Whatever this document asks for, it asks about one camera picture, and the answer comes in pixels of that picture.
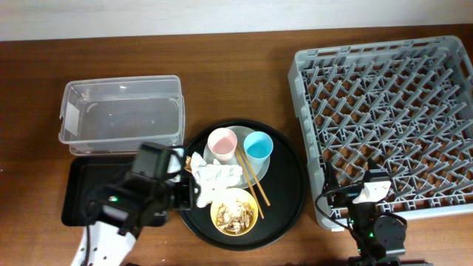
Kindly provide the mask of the yellow bowl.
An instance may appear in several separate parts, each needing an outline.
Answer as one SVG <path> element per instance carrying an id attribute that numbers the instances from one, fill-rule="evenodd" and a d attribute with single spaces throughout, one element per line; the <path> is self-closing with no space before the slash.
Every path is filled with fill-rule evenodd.
<path id="1" fill-rule="evenodd" d="M 220 233 L 227 236 L 248 233 L 258 217 L 256 200 L 241 188 L 225 189 L 211 203 L 211 221 Z"/>

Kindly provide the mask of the food scraps pile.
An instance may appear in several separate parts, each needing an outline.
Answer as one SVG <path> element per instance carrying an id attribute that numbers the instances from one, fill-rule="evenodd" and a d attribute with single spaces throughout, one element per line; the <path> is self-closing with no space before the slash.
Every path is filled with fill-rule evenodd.
<path id="1" fill-rule="evenodd" d="M 220 231 L 240 235 L 248 231 L 256 221 L 256 212 L 249 203 L 237 200 L 228 205 L 222 203 L 217 209 L 215 218 Z"/>

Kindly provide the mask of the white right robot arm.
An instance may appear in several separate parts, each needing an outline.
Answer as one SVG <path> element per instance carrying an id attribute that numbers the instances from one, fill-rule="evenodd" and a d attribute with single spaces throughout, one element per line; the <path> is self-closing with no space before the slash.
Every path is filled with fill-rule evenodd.
<path id="1" fill-rule="evenodd" d="M 322 196 L 346 205 L 347 224 L 354 238 L 358 255 L 347 260 L 348 266 L 401 266 L 406 253 L 407 221 L 402 216 L 377 209 L 377 203 L 387 197 L 392 180 L 374 160 L 368 160 L 368 170 L 361 180 L 349 185 L 336 184 L 336 170 L 326 161 Z"/>

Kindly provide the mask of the pink cup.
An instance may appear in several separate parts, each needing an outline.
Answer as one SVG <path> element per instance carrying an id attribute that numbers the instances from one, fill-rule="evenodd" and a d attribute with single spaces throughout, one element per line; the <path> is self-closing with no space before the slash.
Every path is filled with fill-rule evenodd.
<path id="1" fill-rule="evenodd" d="M 218 160 L 229 161 L 234 156 L 238 140 L 231 129 L 218 128 L 210 133 L 207 144 Z"/>

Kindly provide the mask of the blue cup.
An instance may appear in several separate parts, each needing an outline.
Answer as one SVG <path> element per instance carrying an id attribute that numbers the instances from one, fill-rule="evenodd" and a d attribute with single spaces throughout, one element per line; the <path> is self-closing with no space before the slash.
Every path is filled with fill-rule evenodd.
<path id="1" fill-rule="evenodd" d="M 251 164 L 262 165 L 273 151 L 273 141 L 264 132 L 252 132 L 245 138 L 243 148 Z"/>

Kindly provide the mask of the gold foil wrapper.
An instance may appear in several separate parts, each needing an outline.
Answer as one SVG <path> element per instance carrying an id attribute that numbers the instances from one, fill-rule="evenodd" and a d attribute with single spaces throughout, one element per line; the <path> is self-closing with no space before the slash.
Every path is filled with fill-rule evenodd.
<path id="1" fill-rule="evenodd" d="M 189 172 L 189 173 L 192 172 L 192 169 L 191 169 L 191 157 L 189 157 L 189 156 L 186 157 L 186 164 L 185 164 L 184 169 L 185 169 L 187 172 Z"/>

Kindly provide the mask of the large white napkin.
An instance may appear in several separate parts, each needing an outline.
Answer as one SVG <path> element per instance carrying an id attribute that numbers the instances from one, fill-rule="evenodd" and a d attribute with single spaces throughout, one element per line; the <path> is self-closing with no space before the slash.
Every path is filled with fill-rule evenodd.
<path id="1" fill-rule="evenodd" d="M 207 163 L 203 157 L 194 152 L 191 156 L 191 173 L 200 186 L 200 195 L 196 206 L 204 208 L 214 201 L 214 198 L 225 189 L 236 185 L 242 176 L 239 165 L 222 165 L 217 160 Z"/>

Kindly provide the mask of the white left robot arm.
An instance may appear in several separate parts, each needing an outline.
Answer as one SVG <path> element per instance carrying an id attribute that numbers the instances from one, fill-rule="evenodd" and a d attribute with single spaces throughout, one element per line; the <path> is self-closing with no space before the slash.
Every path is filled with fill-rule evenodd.
<path id="1" fill-rule="evenodd" d="M 120 265 L 145 227 L 162 227 L 172 211 L 196 206 L 200 184 L 186 170 L 145 174 L 127 171 L 80 198 L 84 217 L 73 265 Z"/>

